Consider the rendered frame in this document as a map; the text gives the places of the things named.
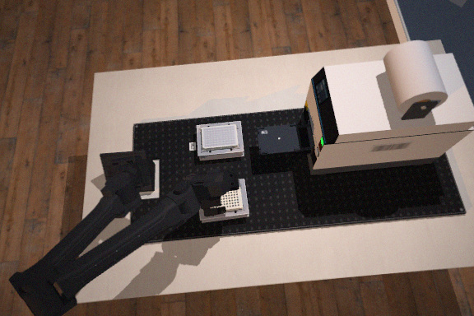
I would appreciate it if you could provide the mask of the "white roll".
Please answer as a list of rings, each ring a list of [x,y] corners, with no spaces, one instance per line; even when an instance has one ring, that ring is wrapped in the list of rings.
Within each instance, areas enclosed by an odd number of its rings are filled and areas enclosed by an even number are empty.
[[[427,42],[413,40],[400,44],[386,53],[383,63],[401,114],[421,100],[438,101],[436,108],[448,99]]]

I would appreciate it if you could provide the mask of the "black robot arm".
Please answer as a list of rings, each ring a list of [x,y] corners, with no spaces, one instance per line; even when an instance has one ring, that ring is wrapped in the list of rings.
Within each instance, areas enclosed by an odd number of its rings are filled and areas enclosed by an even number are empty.
[[[9,278],[34,316],[62,316],[77,305],[76,293],[89,282],[161,232],[197,214],[201,201],[221,199],[240,186],[233,172],[189,174],[146,215],[77,258],[113,219],[124,218],[142,204],[139,193],[144,183],[137,159],[112,160],[110,167],[113,175],[100,190],[103,197],[96,207],[35,265]]]

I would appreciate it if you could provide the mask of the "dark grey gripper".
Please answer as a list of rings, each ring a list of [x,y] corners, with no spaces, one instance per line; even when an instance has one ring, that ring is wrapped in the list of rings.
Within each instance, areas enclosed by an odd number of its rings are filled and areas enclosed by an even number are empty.
[[[208,170],[207,172],[202,173],[202,175],[206,175],[206,174],[210,174],[210,173],[217,173],[217,172],[221,172],[221,169],[217,168],[217,169],[213,169],[213,170]],[[219,207],[219,206],[221,206],[221,200],[220,199],[217,199],[217,200],[214,200],[214,201],[204,200],[204,201],[201,201],[201,203],[202,203],[201,204],[201,209],[203,209],[204,216],[206,216],[206,217],[219,215],[219,214],[223,214],[223,213],[226,212],[225,207]],[[215,208],[210,209],[210,207],[215,207]]]

